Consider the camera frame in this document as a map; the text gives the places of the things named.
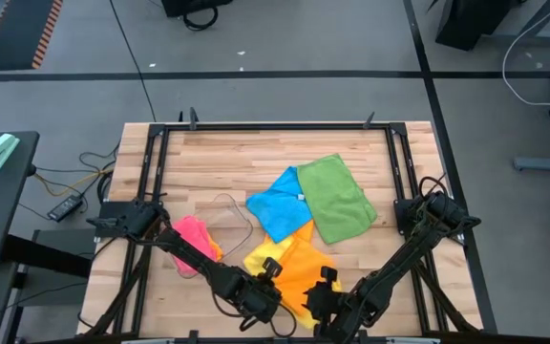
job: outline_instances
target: green towel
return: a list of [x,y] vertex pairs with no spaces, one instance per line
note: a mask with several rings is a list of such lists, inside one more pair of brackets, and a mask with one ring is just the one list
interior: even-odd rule
[[364,233],[377,218],[377,212],[338,154],[298,166],[298,180],[327,244]]

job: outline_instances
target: cable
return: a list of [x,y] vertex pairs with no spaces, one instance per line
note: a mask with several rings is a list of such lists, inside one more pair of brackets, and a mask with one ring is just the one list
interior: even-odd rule
[[440,217],[438,218],[438,222],[436,223],[437,226],[445,219],[445,214],[447,214],[447,208],[449,207],[449,192],[447,191],[447,187],[445,187],[445,185],[440,181],[441,179],[443,179],[443,177],[445,177],[444,174],[443,174],[442,177],[440,177],[437,180],[436,178],[426,176],[426,177],[422,178],[421,181],[419,181],[419,195],[421,196],[421,198],[424,201],[426,201],[428,199],[427,196],[425,196],[421,191],[425,181],[434,182],[435,186],[433,186],[432,189],[430,189],[431,192],[438,185],[438,186],[440,186],[440,188],[443,191],[443,194],[445,195],[445,205],[443,206],[443,212],[442,212],[442,214],[440,214]]
[[162,9],[162,5],[161,4],[158,4],[158,3],[155,3],[154,1],[152,0],[148,0],[149,2],[153,3],[154,5],[160,7]]
[[52,220],[53,220],[53,219],[49,219],[49,218],[47,218],[46,216],[44,216],[44,215],[42,215],[42,214],[38,213],[38,212],[37,212],[37,211],[35,211],[35,210],[33,210],[33,209],[29,208],[28,206],[26,206],[26,205],[24,205],[24,204],[21,204],[20,202],[18,203],[18,205],[20,205],[20,206],[24,207],[25,209],[29,210],[29,211],[30,211],[30,212],[32,212],[33,214],[35,214],[35,215],[39,216],[40,218],[42,218],[42,219],[44,219],[44,220],[46,220],[46,221],[52,221]]
[[243,317],[243,315],[241,314],[234,314],[234,313],[225,311],[218,303],[218,300],[216,299],[216,293],[213,290],[211,290],[211,298],[214,300],[214,305],[216,305],[216,308],[218,309],[218,311],[220,311],[220,313],[230,317],[236,317],[236,318]]
[[98,157],[98,158],[102,158],[102,159],[108,159],[112,155],[114,155],[114,161],[116,161],[117,160],[116,151],[119,147],[120,147],[120,141],[118,141],[118,143],[116,144],[114,149],[112,149],[112,151],[110,153],[106,154],[106,155],[101,155],[101,154],[98,154],[98,153],[95,153],[95,152],[82,152],[82,153],[80,153],[78,159],[79,159],[80,163],[82,163],[83,165],[85,165],[87,167],[90,167],[90,168],[93,168],[93,171],[90,171],[90,172],[97,172],[97,171],[103,170],[104,168],[98,168],[93,164],[85,162],[84,157],[85,156],[93,156],[93,157]]
[[104,171],[98,171],[98,172],[95,172],[93,174],[90,174],[84,178],[82,178],[81,180],[73,183],[71,186],[67,186],[67,188],[63,189],[63,191],[61,192],[54,192],[52,191],[48,185],[46,183],[53,183],[53,182],[48,182],[47,180],[45,180],[42,176],[40,176],[39,174],[35,173],[34,176],[39,180],[41,181],[44,186],[46,186],[46,190],[48,191],[48,193],[50,193],[52,196],[55,196],[55,197],[58,197],[58,196],[63,196],[65,195],[66,193],[68,193],[70,190],[73,190],[73,191],[76,191],[78,194],[80,195],[83,195],[83,193],[77,191],[76,189],[74,189],[75,186],[78,186],[79,184],[82,184],[86,181],[88,181],[90,178],[93,178],[93,177],[97,177],[97,176],[100,176],[104,173],[108,173],[108,172],[111,172],[112,170],[104,170]]
[[114,17],[116,18],[116,22],[118,23],[118,26],[120,27],[120,32],[122,33],[122,38],[124,38],[124,42],[126,43],[126,47],[129,50],[129,53],[131,54],[131,57],[133,58],[133,63],[135,63],[135,68],[137,68],[137,73],[139,74],[139,80],[141,80],[141,87],[143,87],[143,93],[145,93],[146,99],[148,99],[148,105],[150,105],[150,112],[152,113],[152,119],[154,122],[157,122],[157,116],[154,114],[154,107],[152,106],[152,100],[150,100],[150,96],[148,95],[148,90],[145,88],[145,81],[143,80],[143,74],[141,73],[141,69],[139,68],[138,62],[135,59],[135,55],[133,54],[133,50],[131,50],[131,45],[129,44],[129,40],[126,38],[126,33],[124,33],[124,29],[122,29],[122,24],[120,24],[120,18],[118,18],[118,13],[116,12],[116,8],[114,7],[114,1],[110,0],[110,6],[112,6],[112,11],[114,12]]
[[40,171],[48,171],[48,172],[57,172],[57,173],[94,173],[94,170],[84,170],[84,169],[76,169],[76,170],[59,170],[59,169],[53,169],[53,168],[44,168],[44,167],[35,167],[36,169]]
[[273,330],[273,333],[275,333],[275,335],[281,337],[281,338],[290,338],[294,335],[294,333],[296,332],[296,317],[294,316],[294,314],[292,314],[292,311],[289,310],[286,306],[284,306],[283,304],[279,304],[279,307],[283,308],[284,311],[286,311],[288,314],[290,314],[290,316],[292,317],[292,331],[290,331],[290,333],[288,334],[281,334],[281,333],[278,333],[277,330],[275,330],[275,325],[273,324],[273,319],[271,319],[268,323],[271,325],[271,330]]
[[79,322],[81,322],[82,324],[84,324],[84,326],[86,326],[87,328],[91,329],[93,327],[93,325],[91,325],[91,324],[87,323],[86,321],[84,321],[84,319],[82,319],[82,316],[80,314],[81,314],[81,312],[77,313],[77,316],[76,316],[77,320]]
[[65,193],[67,193],[69,190],[72,190],[72,191],[75,191],[77,192],[77,196],[79,196],[83,201],[84,201],[84,204],[85,204],[85,208],[84,210],[80,211],[80,213],[84,213],[86,212],[86,210],[88,210],[88,199],[86,198],[86,196],[84,196],[84,193],[83,192],[79,192],[76,188],[74,188],[73,186],[69,186],[69,185],[66,185],[64,183],[57,183],[57,182],[52,182],[52,181],[49,181],[47,179],[45,179],[44,177],[38,175],[38,174],[35,174],[34,175],[39,181],[41,181],[44,186],[46,187],[46,190],[48,191],[49,194],[51,194],[51,196],[53,197],[58,197],[58,195],[55,195],[51,190],[50,188],[48,187],[47,183],[50,183],[52,185],[58,185],[58,186],[63,186],[63,187],[66,187],[66,191]]
[[56,289],[43,290],[43,291],[41,291],[41,292],[39,292],[39,293],[37,293],[37,294],[31,295],[31,296],[29,296],[29,297],[25,297],[25,298],[23,298],[23,299],[20,299],[20,300],[14,302],[13,304],[11,304],[11,305],[9,305],[9,306],[7,306],[7,307],[4,307],[3,309],[0,310],[0,312],[5,312],[5,311],[6,311],[8,308],[10,308],[10,307],[18,306],[18,305],[19,305],[20,303],[22,303],[22,302],[25,302],[25,301],[27,301],[27,300],[33,299],[33,298],[35,298],[35,297],[37,297],[37,296],[40,296],[40,295],[43,295],[43,294],[45,294],[45,293],[47,293],[47,292],[60,291],[60,290],[64,290],[64,289],[71,288],[71,287],[77,287],[77,286],[84,286],[84,285],[86,285],[87,283],[88,283],[88,282],[73,283],[73,284],[70,284],[70,285],[67,285],[67,286],[64,286],[64,287],[60,287],[60,288],[56,288]]
[[[445,176],[447,175],[447,172],[443,172],[443,174],[440,176],[440,178],[438,178],[438,181],[442,181],[443,178],[445,178]],[[435,184],[430,190],[428,190],[428,194],[431,194],[435,189],[436,187],[438,186],[438,184]]]
[[182,17],[183,24],[186,26],[186,28],[188,28],[188,30],[193,31],[193,32],[199,32],[199,31],[207,30],[212,25],[216,24],[216,21],[218,21],[218,16],[219,16],[218,8],[213,7],[213,8],[211,8],[211,10],[214,12],[214,14],[211,17],[211,20],[209,20],[207,23],[197,24],[197,23],[193,22],[192,20],[188,19],[188,13],[187,13]]
[[506,54],[504,55],[504,60],[502,61],[502,79],[504,79],[504,83],[506,83],[506,86],[513,92],[513,94],[521,101],[526,103],[527,105],[533,105],[533,106],[550,106],[549,102],[534,102],[526,100],[524,97],[520,96],[517,91],[511,86],[511,84],[508,82],[508,79],[506,78],[506,61],[508,60],[509,53],[513,50],[513,47],[517,44],[517,42],[527,33],[529,33],[531,30],[535,29],[538,25],[540,25],[543,21],[547,20],[550,17],[550,12],[545,15],[541,20],[536,22],[536,24],[532,25],[528,30],[522,32],[511,44],[511,46],[506,51]]

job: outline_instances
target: desk leg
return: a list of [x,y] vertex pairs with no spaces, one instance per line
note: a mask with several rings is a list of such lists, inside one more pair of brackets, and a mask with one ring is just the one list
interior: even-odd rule
[[91,272],[90,259],[43,246],[14,235],[6,237],[1,259],[79,277],[88,278]]

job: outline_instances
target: orange and black striped mat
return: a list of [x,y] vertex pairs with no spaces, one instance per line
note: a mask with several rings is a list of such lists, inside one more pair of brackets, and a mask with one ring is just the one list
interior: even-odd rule
[[62,0],[7,0],[0,13],[0,71],[42,65],[62,6]]

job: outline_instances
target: black wire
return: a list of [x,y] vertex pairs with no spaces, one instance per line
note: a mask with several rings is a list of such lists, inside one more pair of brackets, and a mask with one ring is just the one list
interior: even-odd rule
[[91,329],[93,327],[93,325],[87,323],[86,321],[84,321],[84,319],[82,319],[82,316],[80,316],[81,312],[78,312],[77,313],[77,320],[79,322],[81,322],[82,324],[84,324],[86,327],[88,327],[89,329]]
[[99,180],[98,185],[96,186],[96,197],[99,200],[100,204],[103,204],[103,200],[105,199],[105,193],[107,192],[107,188],[110,185],[113,175],[114,175],[113,172],[108,172],[104,174]]
[[26,205],[24,205],[24,204],[21,204],[20,202],[18,203],[18,205],[20,205],[20,206],[24,207],[25,209],[29,210],[29,211],[30,211],[30,212],[32,212],[33,214],[35,214],[35,215],[39,216],[40,218],[42,218],[42,219],[44,219],[44,220],[46,220],[46,221],[52,221],[52,220],[53,220],[53,219],[49,219],[49,218],[47,218],[46,216],[44,216],[44,215],[42,215],[42,214],[38,213],[38,212],[37,212],[37,211],[35,211],[35,210],[33,210],[33,209],[29,208],[28,206],[26,206]]
[[186,28],[188,28],[188,30],[193,32],[199,32],[199,31],[209,29],[212,25],[216,24],[216,21],[218,20],[218,15],[219,15],[218,8],[213,7],[211,8],[211,10],[214,12],[214,14],[211,20],[209,20],[207,23],[197,24],[192,20],[188,19],[188,13],[187,13],[182,17],[183,24],[186,26]]
[[[443,172],[443,174],[440,176],[440,178],[438,178],[438,181],[442,181],[443,178],[445,178],[445,176],[447,175],[447,172]],[[430,188],[430,190],[428,190],[428,193],[430,194],[431,192],[433,192],[436,187],[438,186],[438,184],[435,184],[433,187]]]
[[82,153],[80,153],[78,159],[79,159],[80,163],[82,163],[83,165],[93,168],[93,171],[91,171],[91,172],[98,172],[99,170],[102,170],[102,169],[99,169],[97,166],[95,166],[91,163],[85,162],[84,157],[85,156],[92,156],[92,157],[98,157],[98,158],[102,158],[102,159],[108,159],[112,155],[114,155],[114,161],[116,161],[117,160],[116,151],[119,147],[120,147],[120,141],[116,144],[116,147],[114,147],[114,149],[112,149],[112,151],[110,153],[106,154],[106,155],[101,155],[101,154],[98,154],[98,153],[95,153],[95,152],[82,152]]
[[427,199],[427,196],[422,193],[422,187],[423,187],[423,184],[424,184],[425,181],[432,181],[435,184],[435,186],[433,186],[430,189],[430,192],[432,192],[432,190],[434,190],[434,188],[438,185],[438,186],[440,186],[440,188],[443,191],[443,194],[445,195],[445,205],[443,206],[442,214],[440,214],[440,217],[438,218],[438,223],[436,224],[437,226],[438,226],[438,224],[440,224],[445,219],[445,215],[447,214],[447,208],[449,207],[449,192],[447,191],[447,187],[445,187],[445,185],[440,181],[440,180],[443,179],[443,177],[445,177],[444,174],[439,179],[427,176],[427,177],[422,178],[421,181],[419,181],[419,195],[421,196],[422,199],[424,199],[424,200]]
[[293,322],[293,326],[292,326],[292,331],[290,331],[290,333],[288,334],[281,334],[281,333],[278,333],[277,330],[275,330],[275,325],[273,324],[273,319],[271,319],[268,323],[271,325],[271,330],[273,330],[273,333],[275,333],[275,335],[281,337],[281,338],[290,338],[294,335],[294,333],[296,332],[296,317],[294,316],[294,314],[292,314],[292,311],[289,310],[286,306],[282,305],[282,304],[279,304],[279,306],[281,308],[284,309],[284,311],[286,311],[288,314],[290,314],[290,316],[292,317],[292,322]]
[[141,73],[141,69],[139,68],[138,62],[135,59],[135,55],[133,54],[133,50],[131,50],[131,45],[129,44],[129,40],[126,38],[126,33],[124,33],[124,29],[122,29],[122,24],[120,24],[120,18],[118,18],[118,13],[116,12],[116,8],[114,7],[114,1],[110,0],[110,6],[112,6],[112,11],[114,12],[114,17],[116,18],[116,22],[118,23],[118,26],[120,27],[120,32],[122,33],[122,38],[124,38],[124,42],[126,43],[126,47],[129,50],[129,53],[131,54],[131,57],[133,58],[133,63],[135,63],[135,68],[137,68],[137,73],[139,74],[139,80],[141,80],[141,87],[143,87],[143,93],[145,93],[146,99],[148,99],[148,105],[150,105],[150,112],[152,113],[152,119],[154,122],[157,121],[157,116],[154,114],[154,107],[152,106],[152,100],[150,100],[150,95],[148,95],[148,90],[145,88],[145,81],[143,80],[143,74]]
[[226,315],[226,316],[230,316],[230,317],[237,317],[237,318],[240,318],[240,317],[243,317],[243,315],[237,313],[230,313],[230,312],[227,312],[225,311],[222,306],[220,306],[220,304],[218,303],[218,300],[216,299],[216,293],[211,290],[211,298],[213,298],[214,300],[214,304],[216,305],[216,308],[218,309],[218,311],[220,311],[220,313]]
[[151,2],[151,3],[153,3],[153,4],[156,5],[156,6],[160,7],[160,8],[162,9],[162,5],[161,5],[161,4],[157,4],[157,3],[155,3],[155,2],[152,1],[152,0],[148,0],[148,1]]
[[25,298],[23,298],[23,299],[20,299],[20,300],[14,302],[13,304],[11,304],[11,305],[9,305],[9,306],[7,306],[7,307],[4,307],[3,309],[0,310],[0,312],[5,312],[5,311],[6,311],[8,308],[10,308],[10,307],[17,306],[17,305],[19,305],[19,304],[22,303],[22,302],[25,302],[25,301],[27,301],[27,300],[31,300],[31,299],[33,299],[33,298],[35,298],[35,297],[37,297],[37,296],[43,295],[43,294],[45,294],[45,293],[47,293],[47,292],[59,291],[59,290],[64,290],[64,289],[67,289],[67,288],[77,287],[77,286],[84,286],[84,285],[86,285],[87,283],[88,283],[88,282],[73,283],[73,284],[70,284],[70,285],[67,285],[67,286],[64,286],[64,287],[60,287],[60,288],[56,288],[56,289],[43,290],[43,291],[41,291],[41,292],[39,292],[39,293],[37,293],[37,294],[31,295],[31,296],[29,296],[29,297],[25,297]]

